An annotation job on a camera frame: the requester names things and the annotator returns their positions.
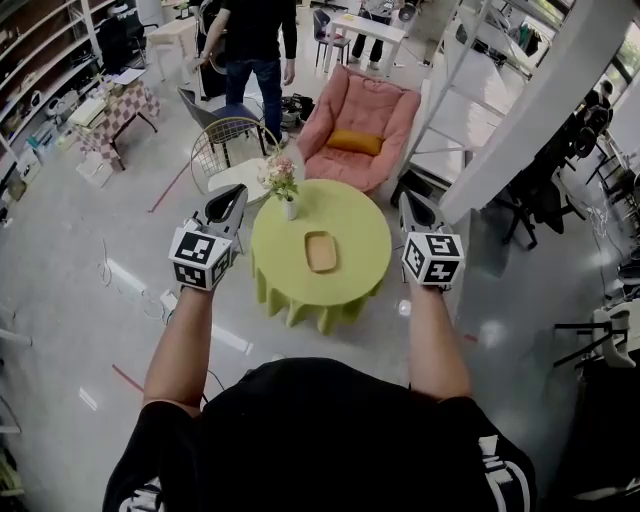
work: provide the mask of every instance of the window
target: window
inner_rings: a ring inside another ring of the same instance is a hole
[[[633,78],[640,68],[640,28],[635,23],[631,23],[624,43],[618,50],[616,58],[624,67],[625,71]]]
[[[605,79],[613,84],[611,104],[620,98],[638,70],[640,70],[640,27],[632,22],[618,53],[598,80],[598,84]]]

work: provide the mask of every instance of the black shirt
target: black shirt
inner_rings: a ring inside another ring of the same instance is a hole
[[[607,98],[605,98],[602,95],[602,93],[591,90],[584,97],[584,101],[582,103],[584,104],[584,108],[580,110],[580,112],[578,112],[578,116],[577,116],[577,119],[580,125],[584,124],[584,116],[589,110],[589,108],[594,107],[596,105],[600,105],[602,108],[606,109],[609,112],[609,123],[613,119],[613,109],[611,108],[611,102]]]
[[[279,59],[280,25],[286,58],[296,58],[296,0],[224,0],[222,8],[231,11],[225,48],[228,60]]]
[[[483,460],[479,438],[498,435]],[[261,366],[192,419],[154,402],[142,410],[114,470],[103,511],[216,511],[377,505],[403,510],[497,510],[485,464],[529,459],[469,398],[436,403],[336,361]]]

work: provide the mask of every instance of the green tablecloth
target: green tablecloth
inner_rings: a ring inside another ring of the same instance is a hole
[[[318,330],[329,334],[336,321],[354,322],[374,295],[391,259],[389,226],[378,207],[360,191],[337,181],[307,180],[299,185],[298,216],[285,218],[272,197],[262,207],[251,237],[252,271],[258,301],[269,316],[289,307],[287,325],[318,314]],[[334,237],[338,264],[327,273],[307,264],[305,234]]]

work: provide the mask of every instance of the white vase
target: white vase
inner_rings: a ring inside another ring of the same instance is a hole
[[[295,199],[291,199],[291,201],[287,201],[286,199],[283,201],[284,203],[284,216],[287,220],[293,220],[298,215],[298,203],[296,203]]]

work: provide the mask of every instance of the gray chair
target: gray chair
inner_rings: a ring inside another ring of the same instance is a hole
[[[211,126],[216,121],[220,121],[222,119],[228,119],[230,117],[245,117],[255,121],[256,123],[260,123],[260,120],[255,116],[251,110],[245,107],[242,103],[232,103],[230,105],[226,105],[225,107],[214,110],[213,112],[209,112],[202,107],[196,105],[196,95],[193,91],[188,89],[182,89],[178,87],[178,94],[182,98],[183,103],[187,107],[187,110],[191,114],[191,117],[200,125],[200,128],[205,130],[207,127]],[[227,167],[231,167],[231,162],[229,161],[228,151],[227,151],[227,142],[230,138],[236,137],[238,133],[242,133],[242,121],[234,121],[234,131],[233,135],[230,135],[229,130],[216,130],[209,133],[209,142],[212,145],[212,150],[215,153],[215,149],[213,148],[214,144],[221,144],[222,149],[225,154],[225,158],[227,161]],[[255,124],[253,123],[245,123],[246,136],[249,137],[248,131],[252,128],[255,128]],[[264,147],[264,139],[262,137],[262,130],[257,129],[258,132],[258,140],[260,141],[260,149],[262,150],[262,155],[267,156],[267,151]]]
[[[318,67],[318,61],[320,60],[320,45],[324,45],[324,59],[327,58],[327,47],[329,46],[329,36],[326,32],[327,25],[331,22],[329,15],[322,9],[313,11],[313,38],[318,42],[318,51],[316,52],[316,67]],[[349,55],[351,48],[351,39],[347,37],[338,37],[336,35],[333,41],[333,46],[340,49],[340,62],[344,64],[344,49],[347,49],[347,55]]]

